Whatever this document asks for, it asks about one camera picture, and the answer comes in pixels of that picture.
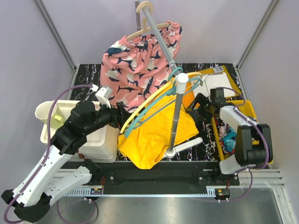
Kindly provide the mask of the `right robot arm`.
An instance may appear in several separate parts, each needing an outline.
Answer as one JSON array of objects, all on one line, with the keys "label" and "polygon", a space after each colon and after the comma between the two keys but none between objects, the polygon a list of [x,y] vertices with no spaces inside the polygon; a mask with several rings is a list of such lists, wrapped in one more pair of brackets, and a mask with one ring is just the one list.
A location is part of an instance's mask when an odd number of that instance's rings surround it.
[{"label": "right robot arm", "polygon": [[228,87],[211,89],[210,97],[198,93],[188,112],[195,120],[203,122],[218,117],[236,132],[234,154],[220,161],[220,169],[212,173],[213,182],[218,185],[227,182],[230,174],[246,169],[264,169],[273,160],[270,126],[251,120],[239,110],[246,99],[238,91],[231,89],[243,99],[241,104],[226,101],[225,89],[229,90]]}]

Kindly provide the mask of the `comic print shorts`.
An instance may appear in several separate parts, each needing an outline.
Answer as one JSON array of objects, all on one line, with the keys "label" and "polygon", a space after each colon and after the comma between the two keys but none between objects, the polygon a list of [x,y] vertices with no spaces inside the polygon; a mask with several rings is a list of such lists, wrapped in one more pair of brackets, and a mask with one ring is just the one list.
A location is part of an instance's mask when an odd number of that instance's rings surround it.
[{"label": "comic print shorts", "polygon": [[236,131],[218,117],[212,118],[212,126],[221,160],[235,153]]}]

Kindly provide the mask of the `yellow shorts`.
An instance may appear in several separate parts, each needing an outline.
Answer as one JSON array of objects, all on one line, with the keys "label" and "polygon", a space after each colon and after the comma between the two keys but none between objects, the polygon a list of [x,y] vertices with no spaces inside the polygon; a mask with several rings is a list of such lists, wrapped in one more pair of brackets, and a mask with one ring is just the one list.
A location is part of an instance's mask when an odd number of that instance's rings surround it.
[{"label": "yellow shorts", "polygon": [[[152,111],[167,103],[172,97],[165,96],[146,115],[150,115]],[[124,134],[119,135],[118,149],[120,153],[130,159],[139,169],[151,169],[162,160],[169,147],[174,107],[175,103],[170,104],[145,124],[132,130],[128,137],[125,137]],[[197,134],[199,131],[194,120],[181,105],[175,145],[181,144]]]}]

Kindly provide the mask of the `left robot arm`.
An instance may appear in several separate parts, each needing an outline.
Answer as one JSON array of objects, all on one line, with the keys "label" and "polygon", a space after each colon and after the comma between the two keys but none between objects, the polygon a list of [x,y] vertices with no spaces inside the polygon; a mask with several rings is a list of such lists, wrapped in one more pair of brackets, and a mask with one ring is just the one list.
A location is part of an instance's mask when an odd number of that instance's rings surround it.
[{"label": "left robot arm", "polygon": [[21,221],[31,223],[42,219],[51,206],[72,189],[101,180],[102,169],[93,161],[86,160],[68,176],[50,183],[54,174],[87,142],[87,136],[110,125],[122,128],[130,117],[122,103],[109,108],[102,105],[99,110],[90,101],[79,101],[63,126],[58,128],[50,140],[39,163],[17,188],[5,190],[1,198],[14,207]]}]

